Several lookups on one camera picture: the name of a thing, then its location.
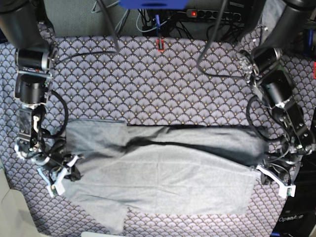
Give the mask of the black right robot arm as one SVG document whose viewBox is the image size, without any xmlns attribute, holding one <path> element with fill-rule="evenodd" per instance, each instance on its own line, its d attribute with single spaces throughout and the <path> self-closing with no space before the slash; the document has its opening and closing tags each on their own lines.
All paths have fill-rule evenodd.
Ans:
<svg viewBox="0 0 316 237">
<path fill-rule="evenodd" d="M 32 160 L 41 169 L 47 170 L 46 178 L 50 185 L 56 185 L 63 179 L 73 182 L 80 180 L 81 174 L 76 168 L 78 156 L 66 152 L 64 134 L 69 118 L 67 104 L 47 85 L 47 81 L 52 78 L 50 67 L 54 62 L 54 48 L 39 32 L 32 3 L 29 0 L 2 0 L 0 29 L 16 48 L 14 98 L 21 103 L 17 116 L 19 131 L 14 148 L 17 156 Z M 55 134 L 41 125 L 50 96 L 56 97 L 64 109 L 64 122 Z"/>
</svg>

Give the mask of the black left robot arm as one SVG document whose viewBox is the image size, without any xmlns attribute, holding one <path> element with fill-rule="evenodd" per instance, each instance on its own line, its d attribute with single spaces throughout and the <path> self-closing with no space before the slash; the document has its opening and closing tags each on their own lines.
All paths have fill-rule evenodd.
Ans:
<svg viewBox="0 0 316 237">
<path fill-rule="evenodd" d="M 259 138 L 281 145 L 280 151 L 268 153 L 257 169 L 285 187 L 294 184 L 290 170 L 300 163 L 303 156 L 315 150 L 316 138 L 307 127 L 303 111 L 294 98 L 294 81 L 279 61 L 283 50 L 294 40 L 315 8 L 314 0 L 256 0 L 248 23 L 250 26 L 261 24 L 261 42 L 251 53 L 240 51 L 240 65 L 255 94 L 246 107 L 246 119 Z M 268 109 L 272 119 L 283 130 L 282 135 L 269 138 L 254 125 L 250 107 L 255 101 Z"/>
</svg>

